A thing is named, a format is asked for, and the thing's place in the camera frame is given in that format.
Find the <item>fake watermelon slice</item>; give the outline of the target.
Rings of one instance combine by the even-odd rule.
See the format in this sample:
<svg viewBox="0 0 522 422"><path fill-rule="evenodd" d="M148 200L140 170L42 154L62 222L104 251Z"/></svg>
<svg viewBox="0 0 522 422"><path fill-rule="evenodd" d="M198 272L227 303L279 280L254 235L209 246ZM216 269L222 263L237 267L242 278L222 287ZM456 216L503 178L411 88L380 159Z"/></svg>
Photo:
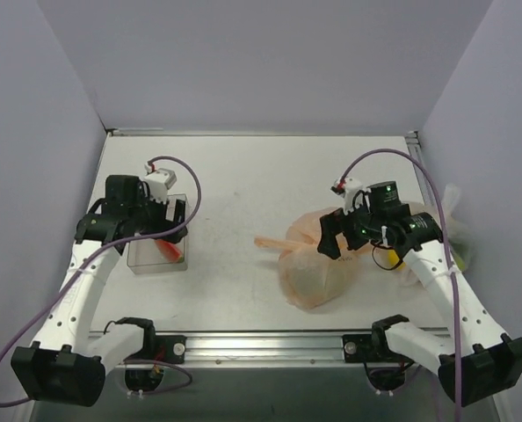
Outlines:
<svg viewBox="0 0 522 422"><path fill-rule="evenodd" d="M162 257L170 264L180 263L185 258L184 253L175 244L157 239L155 245Z"/></svg>

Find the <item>orange plastic shopping bag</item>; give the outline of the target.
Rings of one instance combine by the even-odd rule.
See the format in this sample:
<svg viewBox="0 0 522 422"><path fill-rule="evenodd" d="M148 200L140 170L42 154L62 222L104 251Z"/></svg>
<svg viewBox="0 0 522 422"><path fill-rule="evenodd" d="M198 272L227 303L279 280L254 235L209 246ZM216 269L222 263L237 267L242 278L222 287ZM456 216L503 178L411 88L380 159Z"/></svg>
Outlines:
<svg viewBox="0 0 522 422"><path fill-rule="evenodd" d="M327 207L301 215L288 227L283 239L254 238L257 247L280 252L279 284L287 302L298 309L312 310L338 298L363 273L363 257L371 251L368 244L349 251L346 240L339 236L337 260L317 250L322 234L320 218L334 210Z"/></svg>

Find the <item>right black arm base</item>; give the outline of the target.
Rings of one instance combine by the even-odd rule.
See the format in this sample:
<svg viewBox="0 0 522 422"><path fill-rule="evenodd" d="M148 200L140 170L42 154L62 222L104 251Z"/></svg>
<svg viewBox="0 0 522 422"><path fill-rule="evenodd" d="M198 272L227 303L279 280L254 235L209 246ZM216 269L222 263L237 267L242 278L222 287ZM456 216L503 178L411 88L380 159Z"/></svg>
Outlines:
<svg viewBox="0 0 522 422"><path fill-rule="evenodd" d="M344 362L360 364L377 396L393 397L407 387L420 370L413 360L376 346L370 332L342 336Z"/></svg>

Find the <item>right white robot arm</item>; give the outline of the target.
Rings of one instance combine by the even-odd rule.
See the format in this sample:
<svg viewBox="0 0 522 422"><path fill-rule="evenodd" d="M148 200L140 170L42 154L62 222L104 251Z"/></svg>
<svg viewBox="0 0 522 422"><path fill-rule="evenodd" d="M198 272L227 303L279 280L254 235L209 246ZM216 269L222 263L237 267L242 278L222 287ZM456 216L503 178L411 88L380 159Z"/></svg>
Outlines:
<svg viewBox="0 0 522 422"><path fill-rule="evenodd" d="M364 187L347 178L331 190L344 204L321 217L318 252L338 259L339 236L350 251L367 244L394 251L417 276L452 338L442 341L394 315L373 323L372 354L381 360L403 356L427 368L462 407L514 387L522 375L522 338L511 338L482 305L453 262L440 219L412 212L394 181Z"/></svg>

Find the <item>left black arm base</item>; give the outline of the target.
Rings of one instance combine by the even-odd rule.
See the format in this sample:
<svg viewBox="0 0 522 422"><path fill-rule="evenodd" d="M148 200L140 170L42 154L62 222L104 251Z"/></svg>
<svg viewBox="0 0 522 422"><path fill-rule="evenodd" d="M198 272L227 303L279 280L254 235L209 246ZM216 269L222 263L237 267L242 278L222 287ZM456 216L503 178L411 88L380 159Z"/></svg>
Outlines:
<svg viewBox="0 0 522 422"><path fill-rule="evenodd" d="M119 390L127 397L158 396L192 385L192 374L185 363L187 337L181 334L157 336L149 350L128 358L128 365L114 376Z"/></svg>

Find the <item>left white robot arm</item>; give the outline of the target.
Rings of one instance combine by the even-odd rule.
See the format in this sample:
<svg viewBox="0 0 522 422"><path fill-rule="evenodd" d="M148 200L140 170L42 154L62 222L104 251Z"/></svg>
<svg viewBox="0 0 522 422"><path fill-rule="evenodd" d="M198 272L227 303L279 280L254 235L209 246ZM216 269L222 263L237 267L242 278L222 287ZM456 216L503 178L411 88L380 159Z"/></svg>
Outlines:
<svg viewBox="0 0 522 422"><path fill-rule="evenodd" d="M134 236L160 233L174 244L186 236L186 203L169 195L176 180L174 171L165 169L143 178L106 178L104 196L76 225L59 300L45 312L32 343L16 347L11 356L11 368L29 399L90 407L117 365L156 357L150 319L124 316L97 340L90 340L89 333L112 269Z"/></svg>

